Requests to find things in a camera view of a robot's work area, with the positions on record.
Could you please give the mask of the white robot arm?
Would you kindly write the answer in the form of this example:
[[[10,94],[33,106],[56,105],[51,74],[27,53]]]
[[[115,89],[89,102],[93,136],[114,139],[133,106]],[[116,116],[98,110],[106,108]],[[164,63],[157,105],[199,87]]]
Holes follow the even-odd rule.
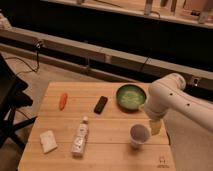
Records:
[[[185,93],[185,87],[186,81],[178,73],[155,80],[148,87],[145,113],[151,120],[160,120],[173,109],[213,133],[213,104]]]

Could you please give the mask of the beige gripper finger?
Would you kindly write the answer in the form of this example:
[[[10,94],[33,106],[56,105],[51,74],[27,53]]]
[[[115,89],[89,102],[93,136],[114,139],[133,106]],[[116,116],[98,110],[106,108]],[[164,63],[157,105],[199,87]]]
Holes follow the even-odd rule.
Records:
[[[149,121],[150,128],[151,128],[151,134],[157,135],[160,132],[162,121],[161,120],[150,120]]]

